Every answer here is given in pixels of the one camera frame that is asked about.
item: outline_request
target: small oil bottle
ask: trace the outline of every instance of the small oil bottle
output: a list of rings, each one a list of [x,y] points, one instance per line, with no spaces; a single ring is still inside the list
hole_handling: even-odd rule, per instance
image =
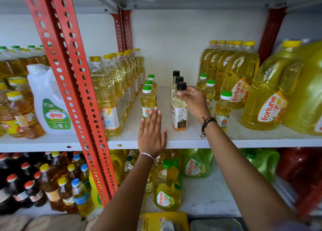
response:
[[[174,70],[172,73],[172,85],[171,85],[171,91],[170,91],[170,106],[172,106],[172,96],[173,93],[175,92],[175,87],[176,87],[176,83],[175,83],[175,77],[180,76],[180,71],[178,70]]]
[[[155,92],[157,92],[156,90],[158,88],[158,84],[154,81],[154,74],[149,74],[147,76],[147,79],[152,80],[152,82],[153,82],[152,88],[155,90]]]
[[[230,102],[231,97],[231,91],[222,91],[220,95],[220,100],[216,103],[215,106],[215,118],[219,127],[221,127],[224,132],[227,129],[227,120],[232,111],[232,104]]]
[[[158,103],[156,101],[156,90],[153,88],[153,82],[151,80],[146,80],[144,85],[150,85],[151,86],[152,95],[154,95],[154,98],[155,98],[154,106],[157,107]]]
[[[79,214],[82,217],[87,217],[95,207],[91,196],[88,193],[85,184],[80,182],[79,179],[74,179],[71,182],[71,185],[73,187],[73,197],[75,198],[76,204],[78,206]]]
[[[154,108],[155,97],[152,95],[152,88],[150,85],[145,85],[142,88],[143,95],[141,97],[142,104],[142,112],[143,118],[147,121],[147,116],[149,115],[149,111],[152,111]]]
[[[172,102],[177,98],[177,92],[178,92],[177,83],[178,82],[183,82],[183,77],[182,76],[175,77],[175,91],[174,91],[174,93],[172,95]]]
[[[199,81],[197,82],[197,88],[203,90],[206,87],[207,75],[205,73],[200,74]]]
[[[177,90],[184,91],[187,88],[186,82],[178,82],[177,83]],[[178,130],[184,130],[187,128],[187,104],[184,100],[180,98],[176,98],[173,101],[172,105],[172,127]]]
[[[208,79],[206,83],[206,87],[203,89],[203,92],[207,97],[207,107],[210,115],[212,111],[212,102],[216,94],[214,86],[215,86],[215,81],[213,79]]]

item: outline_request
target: bottle label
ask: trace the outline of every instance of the bottle label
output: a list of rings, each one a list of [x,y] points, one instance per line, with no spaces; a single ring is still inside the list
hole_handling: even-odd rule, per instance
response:
[[[131,86],[129,86],[127,88],[127,90],[128,90],[130,102],[132,102],[133,101],[133,98],[134,98],[133,84]]]
[[[89,199],[90,194],[86,191],[81,197],[75,198],[77,205],[85,204],[86,201]]]
[[[120,127],[121,121],[118,116],[117,106],[113,108],[102,108],[99,110],[104,130],[115,130]]]
[[[58,201],[60,199],[59,194],[58,194],[58,189],[56,189],[53,192],[45,192],[45,193],[50,201]]]
[[[126,113],[126,96],[123,94],[118,101],[118,104],[120,105],[121,115],[122,117]]]
[[[315,129],[314,129],[317,133],[322,133],[322,115],[319,119],[319,121],[317,122],[317,124],[315,125]]]
[[[160,191],[156,196],[156,201],[160,206],[163,207],[172,207],[175,204],[175,199],[171,196],[168,196],[163,191]]]
[[[198,163],[195,159],[191,159],[185,166],[185,174],[188,176],[200,176],[206,172],[206,166]]]
[[[14,116],[21,127],[28,127],[38,122],[34,112],[22,116]]]
[[[145,192],[151,192],[152,191],[152,183],[147,183],[145,186]]]
[[[207,107],[212,108],[212,99],[207,99]]]
[[[172,125],[176,129],[187,127],[187,107],[172,106]]]
[[[2,121],[1,125],[9,134],[18,134],[23,132],[17,120]]]
[[[174,101],[173,99],[173,93],[175,92],[175,89],[170,89],[170,96],[171,96],[171,101],[170,104],[172,105],[172,102]]]
[[[39,201],[43,196],[43,192],[42,191],[39,191],[38,194],[36,195],[33,195],[33,196],[29,196],[29,199],[32,201],[32,202],[36,202],[36,201]]]
[[[138,92],[140,89],[139,77],[135,79],[135,92]]]
[[[24,199],[28,198],[28,195],[26,193],[26,191],[20,193],[19,195],[13,195],[14,199],[16,201],[23,201]]]
[[[10,194],[6,192],[5,188],[2,188],[0,190],[0,203],[4,202],[9,197],[10,197]]]
[[[227,65],[227,63],[229,62],[229,59],[230,59],[231,57],[232,57],[232,56],[226,57],[226,59],[223,61],[223,66],[224,66],[224,67]]]
[[[282,91],[277,91],[261,107],[257,120],[268,123],[279,122],[284,114],[288,101],[284,98]]]
[[[140,76],[140,85],[145,83],[145,73],[139,73]]]
[[[149,111],[152,111],[154,107],[142,107],[142,113],[145,118],[149,115]]]
[[[128,108],[130,106],[130,90],[127,88],[125,91],[124,91],[124,94],[125,94],[125,102],[126,102],[126,108]]]
[[[70,206],[76,202],[75,198],[72,196],[69,199],[62,199],[65,205]]]
[[[51,129],[71,129],[68,113],[52,103],[50,99],[42,100],[42,113]]]
[[[215,114],[215,119],[216,119],[219,127],[221,127],[221,128],[227,127],[228,118],[229,118],[229,116],[226,117],[226,116],[221,116],[217,113]]]
[[[232,98],[231,102],[243,102],[245,103],[248,97],[251,85],[246,81],[246,79],[241,78],[232,88]]]

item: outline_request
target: bottle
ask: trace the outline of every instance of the bottle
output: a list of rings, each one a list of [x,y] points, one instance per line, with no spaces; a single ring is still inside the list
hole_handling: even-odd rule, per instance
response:
[[[139,90],[140,90],[139,77],[138,77],[138,73],[137,73],[137,63],[136,63],[136,60],[134,58],[132,58],[131,51],[126,50],[124,52],[125,56],[126,56],[126,54],[125,54],[126,52],[129,53],[127,59],[129,60],[129,63],[131,62],[131,64],[132,64],[132,73],[133,73],[133,78],[132,79],[133,79],[135,97],[137,97],[138,94],[139,94]]]
[[[184,91],[187,88],[186,82],[178,82],[177,90]],[[176,98],[172,106],[172,127],[175,131],[187,128],[187,104],[184,100]]]
[[[80,157],[80,155],[79,154],[77,154],[77,155],[75,155],[74,156],[74,160],[75,160],[75,168],[77,168],[77,169],[80,169],[80,167],[83,165],[83,164],[85,164],[86,162],[85,162],[85,160],[83,160],[81,157]]]
[[[70,161],[68,157],[60,155],[59,152],[52,152],[51,167],[57,172],[60,178],[68,175],[68,165]]]
[[[37,63],[43,64],[45,66],[50,66],[50,64],[44,58],[42,52],[38,51],[35,46],[28,46],[29,51],[27,54],[32,57]]]
[[[9,104],[7,93],[10,91],[11,90],[8,89],[6,83],[0,82],[0,106],[6,106]]]
[[[49,65],[47,65],[47,66],[50,66],[50,63],[49,63],[49,60],[48,60],[48,58],[47,58],[46,51],[45,51],[45,49],[43,48],[43,45],[39,45],[39,46],[40,46],[40,49],[41,49],[41,54],[42,54],[42,56],[44,57],[44,59],[45,59],[46,63],[47,63],[47,64],[49,64]]]
[[[197,82],[197,88],[200,90],[203,90],[206,87],[206,82],[207,82],[207,74],[202,73],[199,76],[199,80]]]
[[[72,164],[69,164],[68,165],[68,179],[70,180],[73,180],[73,179],[79,179],[81,177],[81,170],[79,168],[75,168],[75,165],[72,163]]]
[[[76,200],[73,197],[73,187],[71,186],[71,181],[65,177],[62,177],[59,179],[58,185],[58,194],[66,205],[66,212],[69,214],[78,214],[79,210],[76,204]]]
[[[4,181],[0,182],[0,200],[0,215],[13,214],[20,208]]]
[[[178,92],[177,84],[178,84],[178,82],[183,82],[182,76],[175,77],[175,91],[173,92],[173,95],[172,95],[172,102],[177,98],[177,92]]]
[[[26,78],[10,79],[9,84],[14,90],[20,91],[26,101],[34,105],[34,95]]]
[[[145,81],[145,69],[144,69],[144,57],[142,56],[139,48],[135,48],[135,57],[137,58],[138,76],[140,77],[139,82],[140,82],[140,87],[142,89]]]
[[[139,155],[140,155],[140,152],[138,149],[136,149],[136,150],[132,149],[127,154],[127,156],[131,156],[134,160],[138,160]]]
[[[94,205],[98,208],[104,208],[91,173],[90,173],[90,183],[91,183],[91,188],[92,188],[91,189],[91,198],[92,198]]]
[[[268,182],[274,182],[275,170],[280,159],[280,154],[275,149],[245,148],[241,151]]]
[[[91,57],[91,78],[106,137],[119,136],[123,122],[120,105],[114,93],[112,73],[106,69],[101,57]]]
[[[58,194],[59,186],[57,182],[59,176],[57,172],[48,164],[41,165],[40,171],[42,172],[38,179],[40,189],[45,192],[48,200],[50,201],[51,209],[55,211],[66,211],[66,205]]]
[[[203,92],[207,98],[207,107],[209,110],[210,115],[212,115],[212,104],[213,104],[213,99],[215,97],[215,81],[213,79],[208,79],[206,83],[206,87],[203,89]]]
[[[113,62],[112,55],[104,55],[105,62],[109,65],[110,71],[113,75],[115,95],[118,98],[118,104],[120,105],[122,122],[126,119],[126,99],[122,87],[122,71]]]
[[[181,184],[176,184],[179,170],[170,160],[155,169],[153,175],[153,202],[164,211],[176,211],[181,202]]]
[[[218,101],[221,95],[221,86],[223,85],[223,76],[226,71],[226,67],[228,64],[232,62],[232,56],[238,52],[239,50],[242,50],[242,44],[243,41],[234,41],[233,46],[230,47],[219,59],[218,61],[218,69],[216,72],[216,86],[215,86],[215,100]]]
[[[25,132],[25,137],[27,139],[36,139],[43,136],[45,131],[34,114],[34,107],[23,99],[21,92],[8,92],[7,97],[11,101],[9,108]]]
[[[124,163],[123,171],[123,180],[128,176],[132,168],[134,167],[137,161],[132,158],[132,156],[127,156],[126,162]]]
[[[207,66],[205,66],[205,62],[207,60],[208,55],[212,52],[213,49],[216,48],[217,41],[210,41],[210,45],[203,51],[200,58],[200,66],[199,66],[199,76],[202,73],[206,73]]]
[[[20,46],[11,46],[12,50],[14,50],[14,54],[19,58],[21,63],[23,64],[25,70],[27,70],[27,65],[33,64],[33,59],[26,54],[26,52],[22,51]]]
[[[155,97],[152,94],[152,87],[150,85],[145,85],[142,88],[143,94],[141,97],[142,104],[142,113],[143,118],[147,121],[147,116],[149,115],[149,111],[152,111],[155,104]]]
[[[121,71],[122,73],[122,88],[124,91],[124,95],[125,95],[125,103],[126,103],[126,112],[129,111],[129,106],[130,106],[130,97],[129,97],[129,91],[127,88],[127,84],[126,84],[126,70],[125,67],[123,66],[122,62],[120,61],[119,57],[116,55],[116,53],[109,53],[109,55],[113,56],[113,62],[116,64],[116,66],[118,67],[118,69]]]
[[[211,149],[182,149],[180,172],[185,177],[206,178],[212,173]]]
[[[220,61],[220,58],[226,53],[226,51],[230,50],[232,47],[235,47],[233,45],[234,41],[227,41],[227,44],[225,46],[221,46],[220,51],[215,56],[215,58],[211,59],[211,62],[209,64],[207,74],[207,79],[213,79],[216,81],[216,75],[218,70],[218,63]]]
[[[215,119],[224,132],[227,129],[227,121],[232,111],[231,98],[232,92],[224,90],[215,106]]]
[[[128,110],[131,109],[132,105],[133,105],[133,99],[134,99],[134,93],[135,91],[133,90],[134,86],[133,86],[133,77],[131,75],[131,65],[128,63],[128,60],[124,57],[124,52],[118,52],[118,58],[120,59],[123,67],[125,68],[125,82],[127,85],[127,97],[130,101],[130,107],[128,108]]]
[[[35,180],[36,183],[38,182],[38,179],[40,178],[40,176],[41,176],[41,172],[40,171],[35,172],[35,174],[34,174],[34,180]]]
[[[221,90],[232,91],[230,100],[233,109],[245,106],[253,75],[257,72],[260,57],[254,50],[255,41],[247,41],[242,49],[236,52],[229,60],[224,74]]]
[[[47,197],[44,195],[43,191],[39,189],[39,184],[34,180],[26,182],[24,188],[29,199],[36,207],[42,207],[46,204]]]
[[[172,85],[170,89],[170,106],[172,107],[172,102],[173,102],[173,93],[175,92],[176,89],[176,83],[175,83],[175,77],[180,76],[180,71],[174,70],[172,73]]]
[[[303,63],[296,53],[301,41],[284,41],[282,49],[260,66],[241,117],[252,130],[272,130],[281,122]]]
[[[154,106],[157,107],[158,106],[158,103],[156,101],[156,90],[152,87],[153,82],[151,80],[146,80],[144,85],[151,86],[151,94],[154,96],[154,99],[155,99]]]
[[[34,174],[38,172],[38,169],[34,166],[30,166],[28,162],[21,164],[21,169],[23,172],[23,177],[21,177],[23,183],[34,180]]]
[[[216,78],[215,76],[216,76],[217,65],[219,61],[218,57],[224,53],[222,51],[226,51],[226,41],[219,41],[219,44],[207,56],[207,59],[205,61],[205,68],[206,68],[205,74],[207,74],[207,79]]]
[[[24,183],[21,182],[17,174],[10,174],[7,177],[7,183],[14,199],[20,204],[21,207],[30,208],[34,205],[33,202],[28,198],[28,195],[23,187]]]
[[[43,157],[42,162],[43,164],[47,163],[48,165],[51,165],[51,162],[52,162],[51,152],[45,152],[45,156]]]
[[[79,179],[74,179],[71,182],[71,185],[73,187],[72,193],[78,206],[79,214],[82,217],[87,217],[95,207],[90,194],[88,193],[85,185],[80,182]]]
[[[76,135],[52,68],[43,64],[27,68],[33,105],[42,128],[50,135]]]
[[[15,54],[10,53],[5,46],[0,46],[0,53],[0,77],[27,76],[28,71]]]
[[[81,166],[81,176],[80,176],[80,180],[82,181],[83,184],[85,184],[88,192],[91,192],[91,184],[90,184],[90,171],[88,169],[88,165],[87,164],[83,164]]]
[[[322,86],[320,83],[322,64],[321,41],[299,47],[297,54],[303,61],[303,72],[299,76],[294,92],[290,94],[282,123],[296,132],[322,136]]]

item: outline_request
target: white shelf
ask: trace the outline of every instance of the white shelf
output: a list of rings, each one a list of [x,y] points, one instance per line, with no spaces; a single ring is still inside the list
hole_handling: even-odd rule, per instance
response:
[[[167,148],[209,148],[207,139],[201,139],[199,123],[190,113],[186,130],[175,131],[173,129],[170,87],[159,87],[157,95],[158,107],[162,112],[162,128],[168,129]],[[140,97],[141,95],[137,97],[127,116],[122,134],[108,140],[110,149],[138,148],[139,125],[142,118]],[[322,146],[322,137],[300,134],[282,124],[271,131],[246,129],[239,123],[242,114],[242,109],[232,111],[227,126],[227,135],[238,148]]]
[[[52,151],[81,151],[77,136],[44,136],[29,140],[13,138],[4,135],[0,138],[0,152],[52,152]]]

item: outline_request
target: white label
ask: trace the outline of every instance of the white label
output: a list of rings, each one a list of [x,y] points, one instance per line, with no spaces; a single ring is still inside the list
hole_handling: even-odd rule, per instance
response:
[[[200,176],[201,173],[206,172],[206,166],[198,163],[195,159],[191,159],[185,166],[185,174],[189,176]]]
[[[160,191],[158,195],[156,196],[156,201],[160,206],[163,207],[171,207],[175,204],[175,199],[173,199],[171,196],[168,196],[163,191]]]
[[[142,107],[142,113],[145,118],[149,115],[149,111],[152,111],[153,107]]]
[[[124,91],[126,108],[128,108],[130,106],[130,98],[131,98],[130,93],[131,93],[131,91],[128,88]]]
[[[221,128],[224,128],[224,127],[227,127],[227,120],[228,120],[228,117],[226,116],[221,116],[219,114],[215,114],[215,119],[219,125],[219,127]]]
[[[72,196],[69,199],[62,199],[65,205],[70,206],[75,203],[75,198]]]
[[[321,115],[319,121],[317,122],[314,130],[318,133],[322,133],[322,115]]]
[[[138,92],[140,89],[139,77],[135,79],[135,92]]]
[[[41,199],[41,197],[43,196],[43,192],[42,191],[39,191],[38,194],[36,195],[33,195],[33,196],[29,196],[29,199],[32,201],[32,202],[36,202],[36,201],[39,201]]]
[[[229,56],[229,57],[226,57],[226,59],[223,61],[223,66],[225,67],[229,61],[229,59],[231,58],[232,56]]]
[[[207,99],[207,107],[212,108],[212,99]]]
[[[171,96],[171,100],[170,100],[170,104],[172,105],[173,102],[173,93],[175,92],[175,89],[170,89],[170,96]]]
[[[129,96],[130,96],[130,102],[133,101],[134,98],[134,90],[133,90],[133,84],[127,88]]]
[[[124,114],[126,113],[126,96],[125,96],[125,94],[124,94],[124,95],[122,95],[122,96],[119,98],[118,104],[120,105],[121,115],[122,115],[122,117],[123,117],[123,116],[124,116]]]
[[[172,106],[172,125],[176,129],[187,127],[187,107]]]
[[[5,188],[2,188],[2,190],[0,190],[0,203],[4,202],[9,197],[10,195],[6,193]]]
[[[241,78],[231,90],[232,98],[230,101],[231,102],[241,102],[241,101],[246,102],[250,88],[251,88],[250,84],[244,78]]]
[[[99,110],[104,130],[114,130],[120,127],[117,107]]]
[[[140,76],[140,85],[145,83],[145,73],[139,73]]]
[[[282,91],[277,91],[261,107],[257,120],[259,122],[279,122],[288,101],[284,98]]]
[[[24,199],[28,198],[28,195],[26,193],[26,191],[20,193],[19,195],[13,195],[14,199],[16,201],[23,201]]]

